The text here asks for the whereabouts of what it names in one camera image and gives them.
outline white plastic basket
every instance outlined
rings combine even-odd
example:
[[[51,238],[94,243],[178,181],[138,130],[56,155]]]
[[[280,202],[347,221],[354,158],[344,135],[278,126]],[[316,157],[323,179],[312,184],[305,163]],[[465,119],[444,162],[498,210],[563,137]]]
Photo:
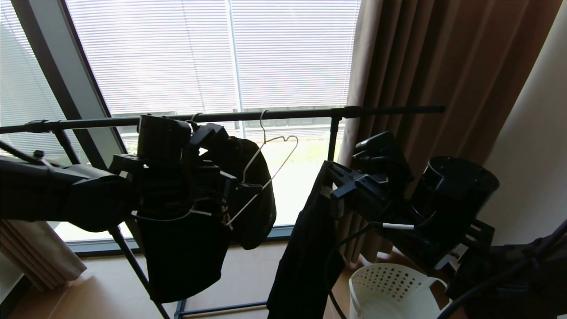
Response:
[[[435,319],[439,309],[429,287],[437,278],[392,263],[375,263],[350,277],[350,319]]]

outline wall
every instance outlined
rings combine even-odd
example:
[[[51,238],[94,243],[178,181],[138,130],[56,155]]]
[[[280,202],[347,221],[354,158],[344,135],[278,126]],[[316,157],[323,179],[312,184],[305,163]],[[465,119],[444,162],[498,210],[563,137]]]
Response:
[[[547,236],[567,218],[567,3],[485,167],[500,188],[479,214],[496,228],[494,244]]]
[[[21,277],[22,272],[0,253],[0,303]]]

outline brown curtain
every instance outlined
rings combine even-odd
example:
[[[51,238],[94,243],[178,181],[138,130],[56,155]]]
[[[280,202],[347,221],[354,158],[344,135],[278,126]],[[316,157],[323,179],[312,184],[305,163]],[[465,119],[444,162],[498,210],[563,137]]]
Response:
[[[75,280],[87,269],[45,221],[2,220],[0,250],[41,291]]]
[[[444,114],[349,120],[339,162],[354,145],[392,131],[416,179],[429,158],[483,164],[520,93],[561,5],[559,0],[363,0],[354,39],[348,105],[445,105]],[[414,185],[408,189],[411,194]],[[365,226],[337,223],[341,237]],[[345,245],[373,261],[391,245],[367,233]]]

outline beige curtain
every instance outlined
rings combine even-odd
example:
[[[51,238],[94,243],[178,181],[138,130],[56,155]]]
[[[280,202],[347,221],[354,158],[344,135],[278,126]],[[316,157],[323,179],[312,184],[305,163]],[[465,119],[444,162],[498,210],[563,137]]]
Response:
[[[1,220],[0,250],[41,291],[75,280],[87,268],[45,221]]]
[[[445,105],[444,114],[349,120],[339,162],[354,145],[392,131],[416,179],[432,156],[483,164],[561,5],[558,0],[363,0],[354,39],[348,105]],[[411,194],[414,185],[408,189]],[[344,238],[365,222],[337,223]],[[391,245],[367,233],[344,247],[373,261]]]

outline black cloth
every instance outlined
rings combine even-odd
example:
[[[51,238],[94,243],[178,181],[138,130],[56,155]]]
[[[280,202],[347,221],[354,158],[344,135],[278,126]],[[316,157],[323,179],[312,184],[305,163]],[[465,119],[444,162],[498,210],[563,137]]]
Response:
[[[244,168],[252,159],[259,147],[256,143],[237,138],[229,137],[227,143],[221,147],[211,148],[201,157],[204,160],[211,160],[218,165],[221,170],[238,178],[242,182]],[[265,185],[270,180],[270,171],[264,156],[260,152],[250,164],[246,172],[246,184]],[[240,188],[233,194],[233,201],[230,203],[227,213],[234,217],[244,205],[254,196],[250,189]],[[272,184],[268,185],[254,199],[250,205],[232,223],[231,239],[244,249],[254,249],[258,247],[272,230],[276,221],[276,200]]]
[[[198,205],[196,209],[206,212],[216,209],[207,206]],[[137,224],[152,300],[171,303],[187,299],[221,278],[230,242],[230,229],[221,217],[191,213],[170,223],[138,219]]]
[[[329,163],[323,164],[280,260],[268,298],[269,319],[322,318],[327,304],[323,280],[327,256],[333,254],[327,274],[331,285],[344,268],[341,255],[332,251],[336,235],[329,199],[320,193]]]

